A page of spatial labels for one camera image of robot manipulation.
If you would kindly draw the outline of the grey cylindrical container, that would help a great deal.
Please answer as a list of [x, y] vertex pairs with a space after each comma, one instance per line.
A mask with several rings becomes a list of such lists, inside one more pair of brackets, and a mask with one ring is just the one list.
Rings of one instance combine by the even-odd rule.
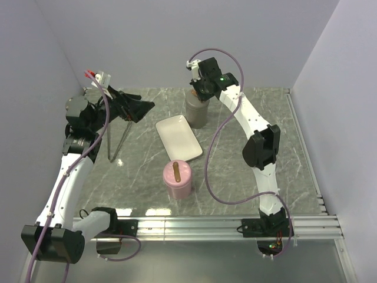
[[209, 101], [186, 101], [186, 120], [192, 129], [201, 129], [207, 124]]

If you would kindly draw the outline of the pink round lid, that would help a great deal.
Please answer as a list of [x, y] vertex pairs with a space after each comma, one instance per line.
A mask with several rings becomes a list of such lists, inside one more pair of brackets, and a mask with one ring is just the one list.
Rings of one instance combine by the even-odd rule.
[[189, 164], [183, 160], [173, 160], [167, 163], [163, 169], [163, 176], [174, 175], [177, 182], [181, 180], [181, 175], [192, 175]]

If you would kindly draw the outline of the grey round lid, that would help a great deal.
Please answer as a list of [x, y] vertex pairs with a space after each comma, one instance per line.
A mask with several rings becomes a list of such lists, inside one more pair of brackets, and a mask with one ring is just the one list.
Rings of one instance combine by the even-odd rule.
[[209, 106], [210, 101], [200, 101], [199, 98], [195, 95], [194, 90], [186, 91], [185, 95], [185, 102], [190, 108], [205, 108]]

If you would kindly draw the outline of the pink cylindrical container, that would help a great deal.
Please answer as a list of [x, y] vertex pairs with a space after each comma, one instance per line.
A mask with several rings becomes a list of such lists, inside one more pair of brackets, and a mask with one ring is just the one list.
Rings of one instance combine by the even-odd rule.
[[181, 175], [181, 180], [176, 181], [174, 175], [163, 176], [168, 194], [173, 199], [184, 199], [192, 190], [192, 175]]

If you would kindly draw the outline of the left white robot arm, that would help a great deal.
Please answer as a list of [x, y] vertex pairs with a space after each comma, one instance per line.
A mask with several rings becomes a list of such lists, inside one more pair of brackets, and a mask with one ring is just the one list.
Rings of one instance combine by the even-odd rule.
[[101, 233], [106, 237], [124, 234], [114, 208], [96, 207], [78, 223], [74, 223], [74, 208], [108, 124], [118, 117], [137, 123], [154, 106], [152, 101], [122, 91], [95, 104], [84, 96], [67, 101], [68, 124], [58, 179], [35, 224], [25, 225], [21, 232], [36, 260], [75, 264], [92, 238]]

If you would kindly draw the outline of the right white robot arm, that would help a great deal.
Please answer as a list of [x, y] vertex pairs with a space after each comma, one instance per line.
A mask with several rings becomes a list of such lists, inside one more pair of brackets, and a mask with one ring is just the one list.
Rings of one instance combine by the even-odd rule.
[[197, 98], [206, 102], [216, 97], [231, 111], [231, 116], [238, 121], [247, 137], [242, 156], [256, 178], [260, 218], [242, 221], [242, 234], [258, 238], [281, 235], [289, 227], [289, 220], [279, 199], [276, 180], [279, 126], [271, 125], [258, 113], [243, 92], [244, 81], [237, 80], [232, 73], [223, 73], [215, 58], [190, 59], [186, 67], [191, 71], [190, 85]]

